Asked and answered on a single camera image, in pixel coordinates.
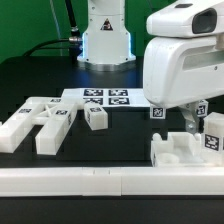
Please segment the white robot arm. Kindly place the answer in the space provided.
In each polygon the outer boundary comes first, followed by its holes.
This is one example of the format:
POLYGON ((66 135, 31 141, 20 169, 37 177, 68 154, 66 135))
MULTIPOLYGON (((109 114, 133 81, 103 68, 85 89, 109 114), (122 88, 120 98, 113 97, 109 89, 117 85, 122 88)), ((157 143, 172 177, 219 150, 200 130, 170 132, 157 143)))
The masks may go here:
MULTIPOLYGON (((124 10, 125 0, 88 0, 80 66, 112 71, 135 61, 124 10)), ((151 14, 146 29, 153 39, 143 59, 144 96, 180 107, 195 131, 197 103, 224 95, 224 0, 176 0, 151 14)))

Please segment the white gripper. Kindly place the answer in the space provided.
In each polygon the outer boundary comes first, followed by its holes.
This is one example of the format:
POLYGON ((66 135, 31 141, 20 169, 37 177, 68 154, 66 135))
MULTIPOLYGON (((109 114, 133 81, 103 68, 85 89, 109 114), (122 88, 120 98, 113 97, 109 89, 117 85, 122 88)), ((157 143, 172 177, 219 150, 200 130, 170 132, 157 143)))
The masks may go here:
POLYGON ((181 105, 185 130, 197 133, 197 101, 224 94, 224 50, 216 49, 215 37, 152 39, 144 54, 143 91, 159 107, 181 105))

